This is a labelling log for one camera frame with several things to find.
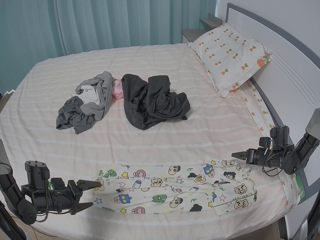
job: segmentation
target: striped bed sheet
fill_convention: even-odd
[[[123,100],[113,98],[109,112],[79,135],[56,130],[58,110],[84,79],[103,71],[114,78],[168,75],[172,92],[185,92],[188,120],[162,122],[142,131],[127,121]],[[97,50],[51,58],[36,64],[0,114],[3,140],[18,186],[27,183],[24,162],[45,162],[51,177],[91,180],[102,166],[197,164],[206,156],[230,159],[232,152],[257,148],[262,136],[240,91],[220,97],[206,69],[187,44]],[[110,213],[91,207],[53,215],[35,226],[66,239],[228,239],[265,227],[290,211],[280,180],[252,166],[256,204],[217,216],[214,211],[168,214]],[[92,200],[93,191],[82,202]]]

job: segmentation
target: green tag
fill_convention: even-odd
[[[299,195],[300,195],[300,200],[301,200],[302,198],[304,198],[306,193],[304,191],[304,187],[303,187],[303,184],[301,181],[300,174],[296,174],[296,175],[297,175],[296,180],[297,180],[297,184],[298,184],[298,188],[299,188]]]

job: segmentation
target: pillowcase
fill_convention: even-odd
[[[225,23],[198,37],[190,47],[198,54],[218,94],[226,97],[271,60],[256,40]]]

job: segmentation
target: teal curtain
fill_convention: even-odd
[[[0,0],[0,91],[38,62],[115,47],[175,44],[216,0]]]

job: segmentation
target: mattress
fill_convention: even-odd
[[[75,87],[104,70],[115,78],[126,73],[168,75],[171,91],[188,97],[188,120],[162,122],[142,131],[127,121],[123,99],[113,98],[109,112],[92,129],[79,135],[72,128],[56,130],[58,110]],[[261,136],[240,91],[220,97],[203,63],[185,43],[90,51],[39,62],[0,115],[0,138],[19,186],[27,183],[26,160],[45,162],[50,176],[64,182],[91,180],[101,167],[114,163],[188,165],[206,156],[230,159],[232,152],[258,148]],[[290,211],[288,199],[298,196],[291,177],[268,177],[260,167],[251,168],[257,202],[221,216],[211,210],[154,215],[91,207],[74,216],[50,214],[34,226],[70,240],[233,238],[278,220]],[[290,185],[292,193],[286,195],[284,186]],[[92,201],[93,194],[84,192],[81,201]]]

